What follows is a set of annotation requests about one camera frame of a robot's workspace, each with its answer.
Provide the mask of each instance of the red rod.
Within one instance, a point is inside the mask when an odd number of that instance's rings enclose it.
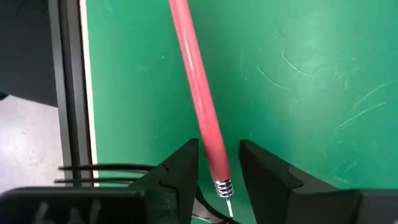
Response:
[[[226,181],[231,178],[231,172],[188,2],[186,0],[169,0],[169,3],[211,176],[215,182]]]

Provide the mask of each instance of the green surface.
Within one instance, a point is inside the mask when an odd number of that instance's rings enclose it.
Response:
[[[398,187],[398,2],[190,0],[233,168],[252,139],[340,188]],[[167,0],[87,0],[99,162],[158,164],[198,138]],[[200,187],[216,198],[203,152]]]

